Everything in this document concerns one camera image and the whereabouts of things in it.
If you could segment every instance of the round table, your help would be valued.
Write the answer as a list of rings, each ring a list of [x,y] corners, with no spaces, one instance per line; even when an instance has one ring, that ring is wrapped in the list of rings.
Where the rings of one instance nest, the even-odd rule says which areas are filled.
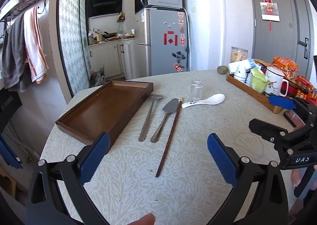
[[[181,109],[180,118],[159,178],[155,177],[171,131],[174,115],[164,127],[159,142],[150,138],[163,119],[162,108],[172,98],[188,100],[193,78],[204,81],[203,98],[223,93],[226,99],[215,106],[197,105]],[[283,117],[276,115],[254,98],[226,81],[215,70],[184,72],[135,79],[154,83],[155,94],[163,95],[154,105],[146,140],[139,142],[150,101],[147,100],[122,131],[103,158],[91,182],[84,188],[101,214],[110,224],[128,224],[152,212],[155,224],[205,225],[219,209],[231,190],[207,150],[207,137],[216,133],[222,142],[239,156],[248,156],[254,163],[279,162],[273,144],[250,132],[253,118],[292,130]],[[79,92],[62,114],[97,88]],[[84,144],[61,132],[55,125],[45,144],[41,158],[48,162],[63,161],[77,155]],[[289,208],[295,197],[290,183],[290,171],[282,171]],[[70,215],[80,220],[63,182],[61,193]],[[238,219],[251,203],[253,185]]]

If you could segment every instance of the patterned curtain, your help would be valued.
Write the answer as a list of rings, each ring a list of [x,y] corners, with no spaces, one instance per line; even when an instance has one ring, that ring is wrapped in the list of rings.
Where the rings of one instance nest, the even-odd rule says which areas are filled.
[[[86,0],[79,0],[79,14],[80,14],[80,32],[81,32],[81,44],[83,48],[83,56],[85,59],[86,70],[88,78],[91,75],[91,64],[89,59],[89,49],[88,49],[88,36],[86,27]]]
[[[72,95],[89,88],[86,24],[82,25],[80,20],[85,13],[80,14],[80,2],[59,0],[61,55]]]

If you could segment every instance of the green strainer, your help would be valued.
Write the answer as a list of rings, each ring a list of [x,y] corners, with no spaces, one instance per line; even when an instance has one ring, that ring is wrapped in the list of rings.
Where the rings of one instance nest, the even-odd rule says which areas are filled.
[[[259,93],[263,93],[269,83],[269,78],[257,68],[251,69],[250,86]]]

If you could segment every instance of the white striped towel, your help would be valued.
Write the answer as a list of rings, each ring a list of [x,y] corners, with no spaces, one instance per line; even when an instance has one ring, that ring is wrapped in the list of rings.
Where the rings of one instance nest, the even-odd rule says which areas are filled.
[[[37,7],[33,7],[24,13],[24,40],[32,82],[40,84],[49,68],[42,50]]]

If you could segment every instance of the metal spoon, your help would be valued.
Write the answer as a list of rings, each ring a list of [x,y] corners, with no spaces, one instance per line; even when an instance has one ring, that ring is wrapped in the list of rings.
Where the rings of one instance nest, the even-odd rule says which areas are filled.
[[[192,105],[199,105],[199,104],[207,104],[207,105],[217,105],[224,101],[225,96],[224,94],[214,94],[213,96],[209,97],[206,100],[200,100],[195,102],[187,102],[182,104],[182,108],[187,108]]]
[[[152,143],[156,143],[159,140],[159,136],[162,132],[163,126],[167,120],[167,117],[169,114],[176,112],[177,110],[177,105],[179,103],[179,100],[177,98],[174,98],[172,100],[170,100],[163,108],[163,111],[165,111],[165,116],[164,119],[162,120],[161,124],[158,126],[156,132],[154,133],[154,135],[151,138],[151,142]]]
[[[150,106],[149,112],[147,113],[143,128],[142,128],[140,136],[139,136],[139,141],[140,142],[143,142],[145,140],[145,136],[146,136],[147,129],[149,127],[149,121],[150,121],[150,117],[151,117],[151,113],[152,113],[154,102],[156,100],[158,100],[158,99],[161,99],[162,97],[163,96],[161,96],[159,94],[151,94],[150,95],[151,106]]]

